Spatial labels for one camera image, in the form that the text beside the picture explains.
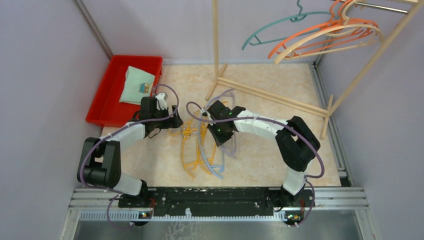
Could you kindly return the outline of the light blue plastic hanger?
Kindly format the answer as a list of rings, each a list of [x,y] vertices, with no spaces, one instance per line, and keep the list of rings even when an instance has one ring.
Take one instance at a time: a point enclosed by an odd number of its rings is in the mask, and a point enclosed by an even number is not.
[[[211,156],[207,156],[207,153],[204,149],[204,142],[205,142],[205,138],[206,138],[206,134],[208,132],[207,129],[207,125],[208,123],[204,122],[204,121],[199,121],[198,123],[198,127],[199,127],[199,134],[198,134],[198,155],[201,157],[202,159],[202,165],[205,165],[206,167],[206,172],[208,174],[214,175],[220,179],[224,179],[224,177],[222,175],[220,175],[220,173],[222,173],[225,170],[225,157],[224,157],[224,151],[222,150],[222,161],[221,161],[221,165],[213,165],[214,162],[214,158],[215,158],[215,152],[216,152],[216,145],[214,145],[214,147],[212,148],[212,152],[211,152]]]

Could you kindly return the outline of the teal plastic hanger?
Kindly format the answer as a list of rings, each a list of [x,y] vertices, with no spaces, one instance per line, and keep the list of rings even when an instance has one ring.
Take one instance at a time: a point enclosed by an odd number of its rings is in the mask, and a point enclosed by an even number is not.
[[[268,39],[268,40],[261,40],[260,38],[260,34],[268,29],[271,29],[279,24],[282,23],[299,23],[302,22],[303,20],[305,20],[307,17],[309,16],[326,16],[326,17],[330,17],[332,14],[330,13],[329,10],[327,11],[307,11],[304,12],[304,6],[302,5],[300,0],[296,1],[296,6],[298,7],[298,12],[296,14],[293,15],[289,15],[287,17],[283,17],[280,18],[276,21],[273,21],[267,25],[264,25],[263,27],[259,28],[258,30],[256,30],[255,32],[253,32],[243,43],[241,50],[244,51],[248,46],[261,46],[261,45],[265,45],[265,44],[270,44],[270,43],[276,43],[276,42],[281,42],[283,40],[286,40],[289,38],[289,35],[284,35],[282,37],[277,37],[277,38],[273,38],[273,39]]]

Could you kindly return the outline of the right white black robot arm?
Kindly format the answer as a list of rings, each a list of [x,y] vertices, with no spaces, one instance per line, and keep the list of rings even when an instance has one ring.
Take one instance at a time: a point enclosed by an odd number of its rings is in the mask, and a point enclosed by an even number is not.
[[[306,185],[306,171],[321,147],[301,117],[293,116],[289,120],[267,118],[241,106],[230,109],[219,100],[202,115],[210,121],[207,128],[217,146],[229,141],[236,132],[273,140],[287,170],[280,192],[270,201],[279,207],[295,206],[300,202]]]

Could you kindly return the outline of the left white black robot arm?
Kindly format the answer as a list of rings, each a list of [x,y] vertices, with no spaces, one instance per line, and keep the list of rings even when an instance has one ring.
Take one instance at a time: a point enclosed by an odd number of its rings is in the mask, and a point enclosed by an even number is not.
[[[103,137],[88,137],[82,147],[77,180],[87,188],[116,193],[120,207],[150,203],[146,181],[122,172],[122,152],[137,141],[152,138],[154,130],[177,129],[183,121],[178,104],[168,106],[167,95],[143,97],[139,110],[121,128]]]

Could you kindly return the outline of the lilac plastic hanger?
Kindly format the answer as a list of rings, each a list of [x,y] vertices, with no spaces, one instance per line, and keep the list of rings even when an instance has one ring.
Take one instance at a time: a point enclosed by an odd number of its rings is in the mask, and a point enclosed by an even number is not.
[[[208,107],[210,107],[215,101],[219,100],[222,97],[228,97],[228,98],[232,98],[232,106],[235,106],[235,95],[233,93],[234,89],[228,89],[225,90],[224,92],[222,92],[220,95],[210,99],[207,104],[205,105],[205,107],[203,107],[200,110],[201,113],[201,117],[202,118],[206,118],[208,116],[208,113],[206,113],[206,110]],[[221,149],[221,151],[224,151],[224,154],[227,154],[229,157],[236,159],[236,152],[237,152],[237,142],[236,139],[234,138],[232,141],[232,145],[231,146],[225,146],[225,145],[221,145],[219,147]]]

